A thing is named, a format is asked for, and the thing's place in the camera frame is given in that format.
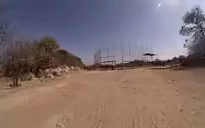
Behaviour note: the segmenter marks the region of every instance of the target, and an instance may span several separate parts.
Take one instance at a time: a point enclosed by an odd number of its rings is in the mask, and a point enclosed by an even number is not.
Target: rock
[[[65,66],[65,68],[69,71],[70,70],[70,68],[68,67],[68,66]]]
[[[75,68],[73,66],[70,67],[71,70],[74,70]]]
[[[47,78],[54,78],[54,75],[53,74],[48,74]]]

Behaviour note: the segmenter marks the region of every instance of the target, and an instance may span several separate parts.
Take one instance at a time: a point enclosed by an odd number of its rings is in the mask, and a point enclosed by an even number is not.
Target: vegetation
[[[184,45],[189,51],[187,60],[205,64],[205,12],[195,7],[184,15],[183,22],[180,34],[187,37]]]
[[[28,73],[38,75],[40,71],[59,66],[83,67],[81,59],[64,49],[59,49],[53,37],[43,37],[33,42],[10,41],[2,56],[4,74],[13,80],[12,86],[19,86],[21,76]]]

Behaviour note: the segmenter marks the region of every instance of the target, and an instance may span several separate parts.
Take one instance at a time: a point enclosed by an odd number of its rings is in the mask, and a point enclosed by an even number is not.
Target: tree
[[[24,41],[10,41],[3,56],[3,67],[5,75],[12,78],[13,87],[19,86],[19,79],[22,75],[31,70],[30,47]]]
[[[56,66],[54,59],[58,48],[59,44],[53,37],[43,37],[34,42],[32,50],[36,72]]]
[[[184,25],[180,35],[188,37],[185,47],[190,55],[203,57],[205,55],[205,13],[200,7],[192,8],[183,16]]]

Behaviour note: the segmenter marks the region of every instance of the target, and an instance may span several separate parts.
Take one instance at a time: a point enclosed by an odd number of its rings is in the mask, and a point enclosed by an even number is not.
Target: sky
[[[14,33],[33,39],[53,36],[86,64],[93,63],[99,48],[115,47],[119,56],[122,44],[126,56],[130,44],[132,58],[140,49],[161,59],[186,54],[179,35],[182,16],[197,5],[205,9],[205,0],[3,0],[3,4]]]

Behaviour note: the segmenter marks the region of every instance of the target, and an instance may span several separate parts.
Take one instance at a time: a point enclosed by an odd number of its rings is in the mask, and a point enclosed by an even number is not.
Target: dirt path
[[[80,72],[19,91],[0,99],[0,128],[205,128],[205,86],[172,74]]]

